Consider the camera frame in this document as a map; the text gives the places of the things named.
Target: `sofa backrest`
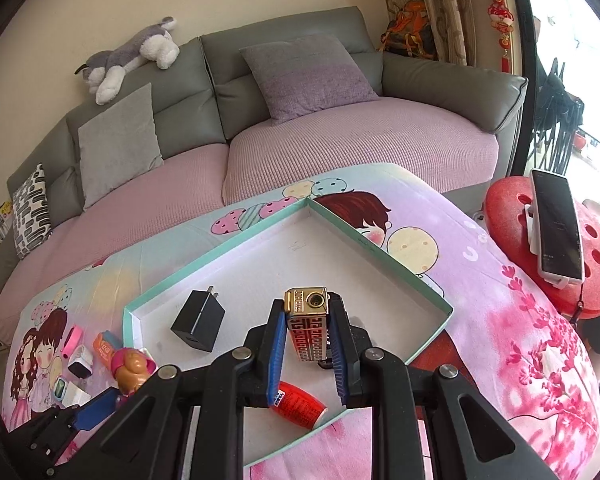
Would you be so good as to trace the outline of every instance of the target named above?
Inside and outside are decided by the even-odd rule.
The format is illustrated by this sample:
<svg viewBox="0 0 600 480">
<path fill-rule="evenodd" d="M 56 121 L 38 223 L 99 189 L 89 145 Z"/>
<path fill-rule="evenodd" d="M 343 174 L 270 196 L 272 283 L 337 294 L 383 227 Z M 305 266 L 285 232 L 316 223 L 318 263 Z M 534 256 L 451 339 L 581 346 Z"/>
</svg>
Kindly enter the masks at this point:
<svg viewBox="0 0 600 480">
<path fill-rule="evenodd" d="M 270 41 L 290 41 L 311 34 L 336 36 L 376 93 L 380 94 L 382 53 L 374 49 L 362 13 L 357 7 L 294 14 L 207 34 L 201 40 L 227 139 L 233 139 L 249 126 L 270 117 L 240 49 Z"/>
<path fill-rule="evenodd" d="M 69 111 L 8 178 L 10 195 L 42 162 L 47 187 L 68 168 L 74 168 L 77 175 L 75 193 L 80 204 L 84 204 L 79 178 L 78 128 L 149 82 L 152 84 L 155 134 L 163 158 L 206 144 L 226 142 L 202 45 L 199 38 L 194 38 L 180 46 L 180 55 L 170 69 L 160 70 L 155 63 L 147 63 L 126 75 L 117 97 L 107 105 L 98 106 L 90 96 Z"/>
</svg>

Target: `white tray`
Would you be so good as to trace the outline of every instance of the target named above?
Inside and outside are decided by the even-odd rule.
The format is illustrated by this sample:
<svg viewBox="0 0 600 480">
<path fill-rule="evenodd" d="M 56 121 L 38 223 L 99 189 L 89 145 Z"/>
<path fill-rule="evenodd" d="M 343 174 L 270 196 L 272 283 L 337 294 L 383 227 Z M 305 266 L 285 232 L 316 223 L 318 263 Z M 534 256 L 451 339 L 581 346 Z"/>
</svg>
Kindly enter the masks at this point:
<svg viewBox="0 0 600 480">
<path fill-rule="evenodd" d="M 190 348 L 170 328 L 190 292 L 210 285 L 226 313 L 214 350 L 207 353 Z M 127 305 L 125 346 L 146 347 L 158 366 L 188 370 L 208 365 L 241 346 L 248 329 L 265 324 L 272 301 L 294 286 L 326 286 L 339 293 L 349 317 L 362 322 L 374 344 L 405 362 L 440 333 L 452 313 L 417 276 L 336 215 L 304 199 L 235 235 Z M 324 424 L 345 411 L 333 371 L 300 362 L 288 335 L 282 379 L 327 405 Z M 269 410 L 247 408 L 244 463 L 259 462 L 306 436 L 306 430 Z"/>
</svg>

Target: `red tube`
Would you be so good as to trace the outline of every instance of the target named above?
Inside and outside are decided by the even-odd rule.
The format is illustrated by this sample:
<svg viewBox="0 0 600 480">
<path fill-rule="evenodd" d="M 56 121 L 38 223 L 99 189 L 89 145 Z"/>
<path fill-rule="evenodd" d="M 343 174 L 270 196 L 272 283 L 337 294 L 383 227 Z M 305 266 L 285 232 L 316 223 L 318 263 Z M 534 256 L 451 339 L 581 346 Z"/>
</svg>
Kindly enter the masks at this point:
<svg viewBox="0 0 600 480">
<path fill-rule="evenodd" d="M 292 423 L 312 430 L 322 423 L 327 407 L 297 386 L 280 381 L 278 394 L 270 408 Z"/>
</svg>

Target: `sofa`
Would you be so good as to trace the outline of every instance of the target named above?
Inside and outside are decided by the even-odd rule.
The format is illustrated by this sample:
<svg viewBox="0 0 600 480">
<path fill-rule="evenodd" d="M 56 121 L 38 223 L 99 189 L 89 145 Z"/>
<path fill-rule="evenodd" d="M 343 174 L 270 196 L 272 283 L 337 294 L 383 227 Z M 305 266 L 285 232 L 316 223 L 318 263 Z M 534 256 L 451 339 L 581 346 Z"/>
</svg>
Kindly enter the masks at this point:
<svg viewBox="0 0 600 480">
<path fill-rule="evenodd" d="M 318 33 L 340 40 L 381 98 L 273 126 L 238 50 Z M 78 128 L 147 82 L 165 163 L 83 211 Z M 8 178 L 13 194 L 42 163 L 53 232 L 22 261 L 13 234 L 0 246 L 0 340 L 10 344 L 27 302 L 72 272 L 188 219 L 336 168 L 398 164 L 475 212 L 491 181 L 509 171 L 525 91 L 523 77 L 377 52 L 356 7 L 194 38 L 170 69 L 130 72 L 109 105 L 90 96 L 69 111 Z"/>
</svg>

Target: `gold lighter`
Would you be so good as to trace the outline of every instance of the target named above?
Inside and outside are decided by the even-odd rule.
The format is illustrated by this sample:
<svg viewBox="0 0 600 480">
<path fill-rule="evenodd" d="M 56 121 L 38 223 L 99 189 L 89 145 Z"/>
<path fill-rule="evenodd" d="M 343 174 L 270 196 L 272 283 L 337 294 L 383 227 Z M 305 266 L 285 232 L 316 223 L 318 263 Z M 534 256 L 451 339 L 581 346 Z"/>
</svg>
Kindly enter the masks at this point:
<svg viewBox="0 0 600 480">
<path fill-rule="evenodd" d="M 323 286 L 290 288 L 285 292 L 286 325 L 301 361 L 327 358 L 329 297 Z"/>
</svg>

